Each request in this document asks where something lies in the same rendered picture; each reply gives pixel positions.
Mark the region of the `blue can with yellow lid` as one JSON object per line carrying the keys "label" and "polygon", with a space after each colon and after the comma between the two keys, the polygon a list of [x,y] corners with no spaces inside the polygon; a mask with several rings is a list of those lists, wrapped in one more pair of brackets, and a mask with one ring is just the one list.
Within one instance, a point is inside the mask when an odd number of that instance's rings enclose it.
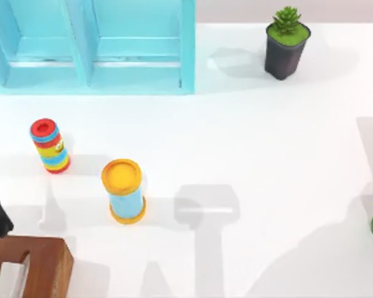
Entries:
{"label": "blue can with yellow lid", "polygon": [[115,221],[129,225],[143,218],[146,199],[142,193],[142,170],[135,161],[110,161],[101,172],[101,180],[109,195],[109,209]]}

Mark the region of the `light blue rack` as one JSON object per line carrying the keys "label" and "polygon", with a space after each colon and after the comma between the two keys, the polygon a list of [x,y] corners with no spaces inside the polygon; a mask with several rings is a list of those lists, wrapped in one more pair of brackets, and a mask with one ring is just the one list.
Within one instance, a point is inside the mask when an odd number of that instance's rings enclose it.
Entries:
{"label": "light blue rack", "polygon": [[0,94],[191,94],[196,0],[0,0]]}

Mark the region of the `green plant in dark pot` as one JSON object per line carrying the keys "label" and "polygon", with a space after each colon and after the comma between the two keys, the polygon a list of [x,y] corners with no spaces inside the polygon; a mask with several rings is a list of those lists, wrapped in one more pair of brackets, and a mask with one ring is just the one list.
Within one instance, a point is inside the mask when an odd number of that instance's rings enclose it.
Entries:
{"label": "green plant in dark pot", "polygon": [[275,79],[283,81],[294,74],[311,30],[300,22],[296,7],[285,6],[273,16],[265,30],[267,46],[264,69]]}

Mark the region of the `stack of coloured rings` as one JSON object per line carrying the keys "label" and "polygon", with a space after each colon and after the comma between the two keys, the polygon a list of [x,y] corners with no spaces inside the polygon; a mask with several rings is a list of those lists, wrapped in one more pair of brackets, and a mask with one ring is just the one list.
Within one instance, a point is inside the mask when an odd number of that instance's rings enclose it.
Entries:
{"label": "stack of coloured rings", "polygon": [[38,119],[29,132],[45,169],[52,174],[64,172],[70,165],[70,156],[57,124],[49,118]]}

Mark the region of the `brown wooden tissue box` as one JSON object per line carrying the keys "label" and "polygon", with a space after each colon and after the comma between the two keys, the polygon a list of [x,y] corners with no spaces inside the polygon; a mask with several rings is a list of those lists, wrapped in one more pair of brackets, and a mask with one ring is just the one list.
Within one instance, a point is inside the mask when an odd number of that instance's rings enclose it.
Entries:
{"label": "brown wooden tissue box", "polygon": [[4,263],[29,259],[22,298],[66,298],[74,258],[62,238],[6,236],[0,239],[0,273]]}

